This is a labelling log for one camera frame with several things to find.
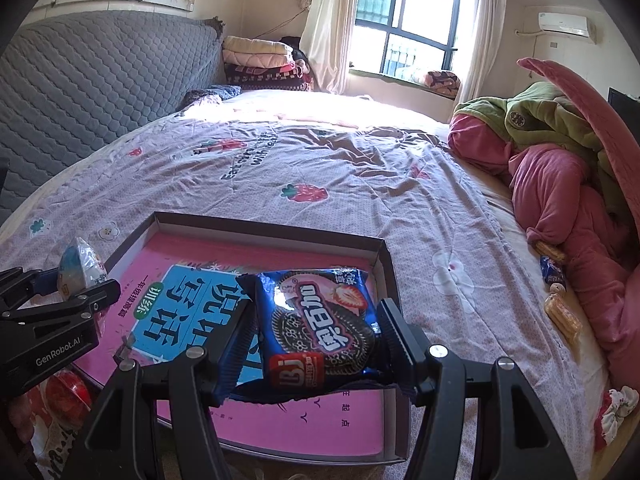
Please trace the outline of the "apple with blue label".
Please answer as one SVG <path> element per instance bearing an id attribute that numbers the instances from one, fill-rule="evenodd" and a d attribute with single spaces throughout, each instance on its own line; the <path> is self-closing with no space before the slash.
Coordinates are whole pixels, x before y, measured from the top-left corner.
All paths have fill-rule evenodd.
<path id="1" fill-rule="evenodd" d="M 102 258 L 81 237 L 75 237 L 66 247 L 58 264 L 58 292 L 64 300 L 83 290 L 103 283 L 107 272 Z"/>

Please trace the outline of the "blue cookie snack packet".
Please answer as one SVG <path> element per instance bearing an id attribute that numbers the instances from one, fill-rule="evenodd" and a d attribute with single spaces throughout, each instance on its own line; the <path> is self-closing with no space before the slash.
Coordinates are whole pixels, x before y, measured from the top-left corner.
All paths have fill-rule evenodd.
<path id="1" fill-rule="evenodd" d="M 354 268 L 239 276 L 255 306 L 262 377 L 232 396 L 278 404 L 389 386 L 390 355 L 367 280 Z"/>

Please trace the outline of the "red apple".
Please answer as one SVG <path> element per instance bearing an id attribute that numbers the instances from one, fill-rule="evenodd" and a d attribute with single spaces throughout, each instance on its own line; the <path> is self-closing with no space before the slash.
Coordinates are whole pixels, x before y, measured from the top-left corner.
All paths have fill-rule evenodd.
<path id="1" fill-rule="evenodd" d="M 38 428 L 57 424 L 79 430 L 92 408 L 92 397 L 84 381 L 71 370 L 60 370 L 40 385 L 10 403 L 9 422 L 18 440 L 32 440 Z"/>

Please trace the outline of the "red white floral cloth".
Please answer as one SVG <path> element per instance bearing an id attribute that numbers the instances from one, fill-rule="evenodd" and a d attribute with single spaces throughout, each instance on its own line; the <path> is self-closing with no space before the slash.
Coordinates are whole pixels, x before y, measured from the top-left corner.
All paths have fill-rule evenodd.
<path id="1" fill-rule="evenodd" d="M 639 393 L 628 386 L 620 390 L 605 390 L 602 404 L 594 421 L 594 450 L 599 452 L 617 437 L 624 420 L 636 409 Z"/>

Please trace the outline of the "yellow wafer snack pack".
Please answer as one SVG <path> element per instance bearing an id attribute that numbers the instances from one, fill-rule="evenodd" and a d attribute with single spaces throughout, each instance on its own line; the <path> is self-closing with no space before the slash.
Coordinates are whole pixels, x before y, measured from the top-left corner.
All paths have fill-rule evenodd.
<path id="1" fill-rule="evenodd" d="M 574 346 L 582 333 L 582 322 L 567 307 L 562 292 L 549 292 L 549 295 L 544 300 L 544 312 L 546 312 L 546 315 L 548 315 L 548 318 L 550 318 L 564 339 Z"/>

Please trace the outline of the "upper yellow snack pack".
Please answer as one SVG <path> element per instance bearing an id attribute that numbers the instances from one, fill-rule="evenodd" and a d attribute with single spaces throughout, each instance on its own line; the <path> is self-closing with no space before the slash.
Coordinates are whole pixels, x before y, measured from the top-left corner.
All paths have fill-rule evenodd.
<path id="1" fill-rule="evenodd" d="M 561 249 L 545 243 L 543 240 L 537 240 L 534 244 L 534 249 L 539 255 L 548 257 L 555 261 L 557 264 L 564 266 L 566 255 Z"/>

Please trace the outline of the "pink crumpled blanket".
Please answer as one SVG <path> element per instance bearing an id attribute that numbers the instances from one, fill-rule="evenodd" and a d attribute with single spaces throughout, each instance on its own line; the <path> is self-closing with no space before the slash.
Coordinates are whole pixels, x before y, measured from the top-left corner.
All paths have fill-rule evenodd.
<path id="1" fill-rule="evenodd" d="M 560 248 L 570 286 L 608 361 L 617 389 L 639 385 L 639 254 L 631 232 L 606 212 L 578 155 L 544 143 L 518 151 L 480 119 L 450 122 L 454 154 L 510 185 L 529 244 Z"/>

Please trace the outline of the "grey quilted headboard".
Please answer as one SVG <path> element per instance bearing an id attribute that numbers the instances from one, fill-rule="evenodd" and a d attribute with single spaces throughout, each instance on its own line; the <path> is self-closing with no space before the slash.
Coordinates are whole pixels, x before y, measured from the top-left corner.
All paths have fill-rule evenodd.
<path id="1" fill-rule="evenodd" d="M 1 55 L 1 217 L 66 168 L 224 78 L 219 18 L 58 15 Z"/>

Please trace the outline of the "dark blue pillow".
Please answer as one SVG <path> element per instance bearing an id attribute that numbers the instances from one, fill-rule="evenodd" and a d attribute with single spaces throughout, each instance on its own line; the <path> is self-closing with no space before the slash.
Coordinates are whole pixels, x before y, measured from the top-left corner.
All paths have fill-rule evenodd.
<path id="1" fill-rule="evenodd" d="M 241 87 L 234 84 L 213 84 L 204 89 L 193 89 L 186 92 L 178 105 L 178 112 L 185 110 L 198 100 L 212 98 L 215 103 L 221 103 L 235 98 L 241 93 Z"/>

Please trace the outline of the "stack of folded blankets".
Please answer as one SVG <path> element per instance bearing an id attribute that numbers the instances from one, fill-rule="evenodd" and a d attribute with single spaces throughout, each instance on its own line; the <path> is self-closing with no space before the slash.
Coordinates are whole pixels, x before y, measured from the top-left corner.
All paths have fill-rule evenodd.
<path id="1" fill-rule="evenodd" d="M 283 41 L 228 36 L 222 43 L 228 84 L 242 90 L 314 91 L 316 76 L 295 38 Z"/>

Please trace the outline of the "green blanket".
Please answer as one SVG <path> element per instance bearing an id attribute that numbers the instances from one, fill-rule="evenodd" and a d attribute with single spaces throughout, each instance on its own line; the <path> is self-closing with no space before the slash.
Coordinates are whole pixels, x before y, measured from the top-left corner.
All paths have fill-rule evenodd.
<path id="1" fill-rule="evenodd" d="M 461 103 L 454 109 L 451 125 L 465 119 L 488 129 L 488 136 L 480 139 L 482 155 L 497 140 L 514 152 L 552 143 L 578 155 L 597 171 L 608 211 L 619 216 L 628 212 L 604 144 L 578 108 L 551 82 L 536 81 L 510 99 L 482 96 Z"/>

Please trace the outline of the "folded floral cloth on sill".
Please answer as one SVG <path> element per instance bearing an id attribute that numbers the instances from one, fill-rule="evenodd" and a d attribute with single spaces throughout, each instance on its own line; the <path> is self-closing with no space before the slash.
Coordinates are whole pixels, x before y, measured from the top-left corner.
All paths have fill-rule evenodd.
<path id="1" fill-rule="evenodd" d="M 449 70 L 430 70 L 426 73 L 424 81 L 426 88 L 453 99 L 458 95 L 461 86 L 459 77 Z"/>

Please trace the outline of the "left cream curtain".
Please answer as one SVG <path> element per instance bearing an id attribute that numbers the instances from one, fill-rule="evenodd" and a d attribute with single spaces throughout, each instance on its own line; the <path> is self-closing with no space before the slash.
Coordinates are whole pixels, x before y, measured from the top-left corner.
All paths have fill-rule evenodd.
<path id="1" fill-rule="evenodd" d="M 348 76 L 349 39 L 357 0 L 311 0 L 300 47 L 317 79 L 316 88 L 342 94 Z"/>

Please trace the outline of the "cream curtain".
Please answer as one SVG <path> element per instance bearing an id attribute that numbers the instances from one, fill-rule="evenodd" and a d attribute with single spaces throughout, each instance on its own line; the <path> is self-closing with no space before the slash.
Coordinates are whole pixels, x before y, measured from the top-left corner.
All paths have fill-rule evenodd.
<path id="1" fill-rule="evenodd" d="M 480 96 L 494 67 L 506 21 L 507 3 L 508 0 L 475 0 L 473 49 L 458 94 L 459 103 Z"/>
<path id="2" fill-rule="evenodd" d="M 357 0 L 311 0 L 300 47 L 317 79 L 316 88 L 342 94 L 348 76 L 349 39 Z"/>

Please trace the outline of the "white air conditioner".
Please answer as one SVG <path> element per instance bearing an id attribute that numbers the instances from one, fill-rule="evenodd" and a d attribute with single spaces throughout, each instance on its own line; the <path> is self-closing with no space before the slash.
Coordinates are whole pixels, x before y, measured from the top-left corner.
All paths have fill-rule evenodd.
<path id="1" fill-rule="evenodd" d="M 597 42 L 596 26 L 583 15 L 539 12 L 538 25 L 542 32 L 568 35 Z"/>

